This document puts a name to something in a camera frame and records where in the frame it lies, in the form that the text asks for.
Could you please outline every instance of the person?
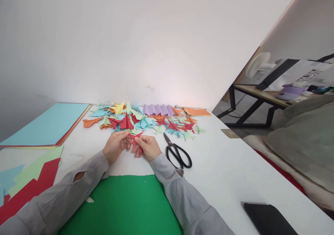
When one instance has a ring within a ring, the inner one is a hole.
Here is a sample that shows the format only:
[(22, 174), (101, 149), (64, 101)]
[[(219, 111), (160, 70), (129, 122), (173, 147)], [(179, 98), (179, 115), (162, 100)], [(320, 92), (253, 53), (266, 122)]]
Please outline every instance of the person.
[[(102, 151), (95, 154), (54, 186), (34, 197), (0, 226), (0, 234), (56, 234), (87, 199), (108, 168), (123, 150), (130, 150), (129, 131), (114, 132)], [(154, 137), (135, 138), (132, 152), (141, 157), (139, 146), (163, 184), (166, 197), (184, 234), (234, 234), (216, 209), (190, 184), (182, 169), (175, 167), (161, 152)]]

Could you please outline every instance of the table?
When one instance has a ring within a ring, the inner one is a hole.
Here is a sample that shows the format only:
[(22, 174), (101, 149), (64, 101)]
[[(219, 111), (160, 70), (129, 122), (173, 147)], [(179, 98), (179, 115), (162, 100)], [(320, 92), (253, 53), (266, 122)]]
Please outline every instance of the table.
[[(256, 85), (245, 85), (245, 84), (232, 84), (229, 88), (231, 108), (225, 112), (218, 114), (217, 118), (222, 118), (223, 116), (233, 112), (236, 109), (236, 99), (234, 96), (234, 90), (243, 92), (257, 101), (245, 112), (244, 115), (236, 123), (225, 123), (228, 127), (247, 127), (247, 128), (268, 128), (271, 126), (272, 118), (274, 117), (274, 112), (276, 109), (285, 109), (289, 106), (286, 101), (277, 99), (275, 96), (277, 92), (267, 92), (261, 91), (255, 88)], [(273, 107), (269, 108), (267, 114), (267, 120), (265, 124), (256, 123), (244, 123), (263, 103), (268, 103)]]
[[(207, 132), (196, 134), (195, 140), (185, 142), (175, 135), (168, 136), (192, 158), (193, 167), (184, 170), (185, 178), (217, 209), (235, 234), (258, 234), (242, 202), (274, 205), (300, 235), (334, 234), (334, 221), (241, 139), (230, 139), (221, 132), (220, 129), (227, 127), (216, 116), (196, 119)], [(145, 131), (145, 135), (156, 136), (160, 149), (165, 152), (163, 135), (153, 133), (153, 129)], [(63, 144), (63, 164), (55, 183), (101, 150), (109, 135), (109, 128), (100, 130), (97, 124), (83, 128), (81, 121)], [(28, 165), (41, 153), (5, 148), (0, 151), (0, 168)], [(109, 173), (114, 176), (150, 175), (153, 171), (145, 157), (136, 159), (133, 153), (123, 151)]]

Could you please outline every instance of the white wall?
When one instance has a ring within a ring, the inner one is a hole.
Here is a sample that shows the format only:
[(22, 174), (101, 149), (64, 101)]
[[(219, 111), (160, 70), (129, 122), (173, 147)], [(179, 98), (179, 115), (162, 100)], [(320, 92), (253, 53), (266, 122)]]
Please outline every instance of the white wall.
[(54, 102), (212, 110), (291, 0), (0, 0), (0, 140)]
[[(295, 0), (262, 47), (263, 52), (271, 53), (269, 62), (281, 58), (317, 60), (334, 53), (334, 0)], [(334, 81), (334, 69), (321, 76)], [(255, 101), (246, 96), (238, 109), (245, 112)], [(264, 122), (269, 107), (264, 104), (252, 116)], [(277, 110), (272, 126), (283, 123), (282, 111)]]

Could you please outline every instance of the hand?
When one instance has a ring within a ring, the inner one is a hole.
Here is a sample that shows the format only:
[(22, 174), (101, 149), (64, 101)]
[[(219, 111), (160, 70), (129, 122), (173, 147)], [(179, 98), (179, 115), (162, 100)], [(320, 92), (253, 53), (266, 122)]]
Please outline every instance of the hand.
[(139, 146), (143, 149), (146, 158), (150, 162), (158, 157), (158, 155), (161, 153), (155, 137), (140, 136), (140, 138), (136, 137), (135, 141), (137, 142), (137, 144), (133, 148), (132, 152), (136, 153), (136, 157), (141, 157), (141, 154), (139, 154)]
[(129, 130), (125, 132), (113, 132), (102, 152), (108, 159), (109, 164), (114, 162), (124, 149), (128, 151), (131, 148), (132, 139), (128, 136)]

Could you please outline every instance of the scissor blade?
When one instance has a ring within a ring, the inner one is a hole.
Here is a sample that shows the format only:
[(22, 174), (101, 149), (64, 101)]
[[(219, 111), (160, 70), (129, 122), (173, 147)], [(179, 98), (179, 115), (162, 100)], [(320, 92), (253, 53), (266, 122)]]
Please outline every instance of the scissor blade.
[(171, 144), (171, 140), (167, 137), (167, 135), (164, 133), (165, 140), (168, 144)]

